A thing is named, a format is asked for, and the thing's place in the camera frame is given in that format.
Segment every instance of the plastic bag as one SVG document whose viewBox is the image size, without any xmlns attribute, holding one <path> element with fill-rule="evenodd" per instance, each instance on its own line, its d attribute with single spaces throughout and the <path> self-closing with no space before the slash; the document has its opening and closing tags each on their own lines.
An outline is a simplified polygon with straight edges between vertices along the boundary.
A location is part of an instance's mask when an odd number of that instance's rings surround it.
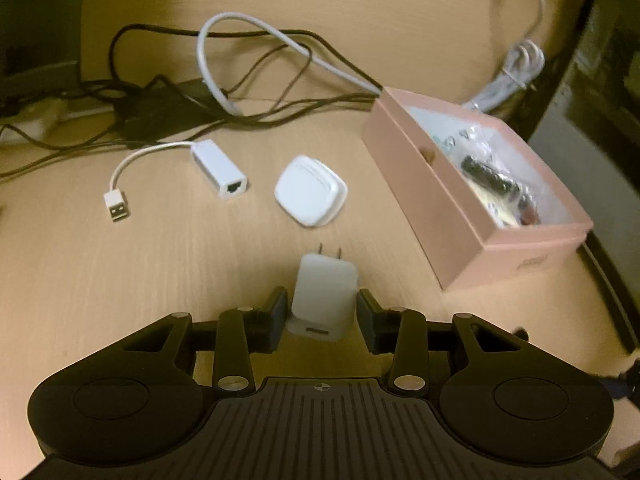
<svg viewBox="0 0 640 480">
<path fill-rule="evenodd" d="M 434 136 L 433 140 L 462 174 L 476 184 L 471 188 L 500 227 L 540 224 L 537 199 L 542 191 L 514 176 L 484 138 L 479 125 L 444 140 Z"/>
</svg>

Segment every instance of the usb connector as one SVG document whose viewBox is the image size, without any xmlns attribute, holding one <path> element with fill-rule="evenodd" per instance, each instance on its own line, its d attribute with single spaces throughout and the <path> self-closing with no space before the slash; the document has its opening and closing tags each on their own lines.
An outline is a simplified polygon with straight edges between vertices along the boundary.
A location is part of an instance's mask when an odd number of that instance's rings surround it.
<svg viewBox="0 0 640 480">
<path fill-rule="evenodd" d="M 111 220 L 117 222 L 129 216 L 129 207 L 124 195 L 119 189 L 112 189 L 104 194 L 104 203 L 109 210 Z"/>
</svg>

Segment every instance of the ethernet port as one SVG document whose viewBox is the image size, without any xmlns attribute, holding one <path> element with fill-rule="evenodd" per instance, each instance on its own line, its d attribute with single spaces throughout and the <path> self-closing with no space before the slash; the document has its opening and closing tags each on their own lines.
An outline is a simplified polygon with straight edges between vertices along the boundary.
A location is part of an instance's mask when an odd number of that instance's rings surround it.
<svg viewBox="0 0 640 480">
<path fill-rule="evenodd" d="M 242 186 L 242 182 L 238 181 L 238 182 L 234 182 L 233 184 L 229 184 L 228 186 L 226 186 L 226 192 L 228 193 L 234 193 L 238 190 L 238 188 Z"/>
</svg>

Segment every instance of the black cable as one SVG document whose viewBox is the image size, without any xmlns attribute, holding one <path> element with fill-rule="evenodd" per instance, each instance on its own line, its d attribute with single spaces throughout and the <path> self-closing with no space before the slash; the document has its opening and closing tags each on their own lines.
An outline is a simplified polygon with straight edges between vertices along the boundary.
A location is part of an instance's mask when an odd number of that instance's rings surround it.
<svg viewBox="0 0 640 480">
<path fill-rule="evenodd" d="M 229 124 L 241 124 L 242 126 L 249 126 L 251 128 L 272 128 L 274 126 L 280 126 L 282 124 L 289 123 L 299 117 L 302 117 L 305 114 L 311 113 L 314 110 L 317 110 L 321 107 L 329 106 L 331 104 L 338 103 L 360 103 L 360 104 L 371 104 L 374 100 L 374 96 L 368 93 L 358 92 L 353 94 L 345 94 L 341 96 L 325 98 L 325 99 L 300 99 L 297 101 L 292 101 L 282 105 L 281 107 L 272 110 L 271 112 L 263 112 L 260 114 L 255 114 L 252 116 L 246 117 L 235 117 L 230 116 L 229 118 L 219 119 L 216 122 L 209 124 L 205 128 L 199 130 L 191 137 L 188 137 L 185 140 L 196 140 L 220 126 L 225 126 Z M 296 112 L 282 117 L 276 120 L 264 121 L 263 119 L 268 116 L 275 115 L 280 113 L 287 108 L 292 106 L 307 104 L 306 107 L 297 110 Z M 4 173 L 0 173 L 0 180 L 8 179 L 15 176 L 23 176 L 24 174 L 31 173 L 32 171 L 39 170 L 40 168 L 44 168 L 49 164 L 53 164 L 55 162 L 59 162 L 62 160 L 66 160 L 68 155 L 78 152 L 86 152 L 83 155 L 91 155 L 93 150 L 98 150 L 101 148 L 116 148 L 120 147 L 123 150 L 138 147 L 142 148 L 144 146 L 149 146 L 152 144 L 161 144 L 161 142 L 156 141 L 145 141 L 145 140 L 106 140 L 103 142 L 93 142 L 92 144 L 86 144 L 87 141 L 81 142 L 79 144 L 70 145 L 64 147 L 62 150 L 57 150 L 55 153 L 50 153 L 49 155 L 43 156 L 42 158 L 30 162 L 29 164 L 25 164 L 19 168 L 15 168 L 14 170 L 5 171 Z"/>
<path fill-rule="evenodd" d="M 130 148 L 131 146 L 138 146 L 140 148 L 144 146 L 148 146 L 150 144 L 159 144 L 158 142 L 146 142 L 143 140 L 105 140 L 104 142 L 96 142 L 95 144 L 91 144 L 89 146 L 74 146 L 72 148 L 67 148 L 64 152 L 55 152 L 49 153 L 49 155 L 43 156 L 38 160 L 34 160 L 29 164 L 25 164 L 20 166 L 19 168 L 15 168 L 14 170 L 5 171 L 4 173 L 0 173 L 0 179 L 11 178 L 13 176 L 17 176 L 20 174 L 31 173 L 31 171 L 39 170 L 44 166 L 48 166 L 53 162 L 57 162 L 59 160 L 65 160 L 66 156 L 71 153 L 86 151 L 91 152 L 91 150 L 97 150 L 98 148 L 108 148 L 108 147 L 116 147 L 122 146 L 124 150 Z"/>
<path fill-rule="evenodd" d="M 211 115 L 212 117 L 219 119 L 220 118 L 220 114 L 224 113 L 226 114 L 226 112 L 224 110 L 219 110 L 219 109 L 215 109 L 213 110 L 212 108 L 209 107 L 209 105 L 203 103 L 202 101 L 200 101 L 199 99 L 187 94 L 187 92 L 184 92 L 176 83 L 174 83 L 173 81 L 171 81 L 167 76 L 165 76 L 164 74 L 158 74 L 156 75 L 146 86 L 145 86 L 145 90 L 149 90 L 151 88 L 153 88 L 156 84 L 158 84 L 158 82 L 162 82 L 164 83 L 165 86 L 167 86 L 167 88 L 171 91 L 173 91 L 174 93 L 178 94 L 180 97 L 182 97 L 183 99 L 189 101 L 190 103 L 195 104 L 197 107 L 201 108 L 202 110 L 204 110 L 207 114 Z"/>
<path fill-rule="evenodd" d="M 109 45 L 109 72 L 111 73 L 111 77 L 114 80 L 120 80 L 118 76 L 118 71 L 116 70 L 115 65 L 115 48 L 120 40 L 120 38 L 131 30 L 142 30 L 145 32 L 154 32 L 156 34 L 167 34 L 170 36 L 190 36 L 192 38 L 196 38 L 199 34 L 197 30 L 188 30 L 185 28 L 172 28 L 172 27 L 161 27 L 159 25 L 149 25 L 147 23 L 131 23 L 122 27 L 116 35 L 111 40 L 111 44 Z M 364 72 L 355 66 L 351 61 L 346 59 L 340 52 L 338 52 L 325 38 L 316 34 L 315 32 L 311 32 L 310 30 L 298 29 L 298 28 L 283 28 L 280 30 L 283 34 L 287 36 L 307 36 L 309 38 L 313 38 L 318 43 L 322 44 L 331 54 L 333 54 L 338 60 L 344 63 L 346 66 L 351 68 L 356 74 L 361 76 L 362 78 L 369 81 L 372 85 L 382 90 L 382 85 L 373 79 L 369 74 Z M 271 34 L 265 30 L 252 30 L 251 32 L 210 32 L 207 34 L 208 38 L 259 38 L 262 36 L 270 36 Z"/>
<path fill-rule="evenodd" d="M 16 134 L 20 135 L 24 140 L 33 144 L 34 146 L 43 148 L 44 150 L 52 150 L 54 152 L 64 152 L 65 150 L 68 150 L 70 148 L 84 148 L 86 146 L 89 146 L 93 144 L 96 140 L 101 139 L 105 135 L 115 131 L 116 129 L 118 129 L 119 126 L 120 125 L 118 123 L 113 123 L 111 126 L 101 131 L 99 134 L 94 135 L 90 139 L 84 140 L 83 142 L 79 142 L 77 144 L 68 144 L 66 146 L 60 146 L 58 144 L 49 144 L 48 142 L 42 142 L 41 140 L 34 139 L 33 137 L 31 137 L 29 134 L 22 131 L 17 126 L 14 126 L 13 124 L 8 124 L 8 123 L 0 126 L 0 136 L 2 136 L 2 133 L 5 130 L 11 130 L 12 132 L 15 132 Z"/>
<path fill-rule="evenodd" d="M 135 83 L 120 81 L 115 79 L 95 79 L 78 81 L 79 91 L 63 91 L 56 92 L 56 97 L 63 99 L 82 99 L 85 97 L 93 97 L 99 101 L 114 104 L 123 97 L 135 94 L 139 95 L 143 89 Z M 103 95 L 102 92 L 113 91 L 123 93 L 122 97 L 114 97 Z"/>
<path fill-rule="evenodd" d="M 254 73 L 254 71 L 261 65 L 261 63 L 266 60 L 268 57 L 271 57 L 273 54 L 275 54 L 276 52 L 279 52 L 281 50 L 283 50 L 284 48 L 287 48 L 289 45 L 286 43 L 283 43 L 281 45 L 278 45 L 275 48 L 272 48 L 270 51 L 268 51 L 266 54 L 262 54 L 259 58 L 258 61 L 256 61 L 251 68 L 249 69 L 249 71 L 244 74 L 240 81 L 238 81 L 235 85 L 233 85 L 229 90 L 226 91 L 227 94 L 232 94 L 233 92 L 235 92 L 236 90 L 238 90 L 243 84 L 244 82 L 249 79 L 249 76 Z"/>
<path fill-rule="evenodd" d="M 305 64 L 298 71 L 298 73 L 294 76 L 294 78 L 291 81 L 289 81 L 289 84 L 287 84 L 287 86 L 285 86 L 285 88 L 282 91 L 282 93 L 280 94 L 280 96 L 273 102 L 273 105 L 271 105 L 271 108 L 269 108 L 269 110 L 267 110 L 267 112 L 273 112 L 280 105 L 280 103 L 284 101 L 284 99 L 287 97 L 287 95 L 289 95 L 289 92 L 291 92 L 291 89 L 293 88 L 293 85 L 295 85 L 300 80 L 300 78 L 303 76 L 303 74 L 311 66 L 311 59 L 313 57 L 314 52 L 311 50 L 311 47 L 309 47 L 305 43 L 300 43 L 299 45 L 302 48 L 305 48 L 306 51 L 308 52 L 308 56 L 306 57 Z"/>
</svg>

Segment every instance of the usb ethernet adapter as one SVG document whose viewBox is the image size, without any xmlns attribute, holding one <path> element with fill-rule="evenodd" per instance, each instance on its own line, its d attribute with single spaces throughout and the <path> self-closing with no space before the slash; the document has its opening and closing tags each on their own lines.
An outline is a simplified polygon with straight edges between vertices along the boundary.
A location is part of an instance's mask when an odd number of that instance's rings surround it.
<svg viewBox="0 0 640 480">
<path fill-rule="evenodd" d="M 126 156 L 117 166 L 111 175 L 109 190 L 104 194 L 104 203 L 107 206 L 112 221 L 116 222 L 129 216 L 129 207 L 124 193 L 116 188 L 118 177 L 122 171 L 134 160 L 147 153 L 181 147 L 191 149 L 193 160 L 196 161 L 198 167 L 216 188 L 220 198 L 232 198 L 246 191 L 246 176 L 212 140 L 203 140 L 201 142 L 166 142 L 137 150 L 129 156 Z"/>
<path fill-rule="evenodd" d="M 196 142 L 191 155 L 218 192 L 220 198 L 232 198 L 246 191 L 246 177 L 213 140 Z"/>
</svg>

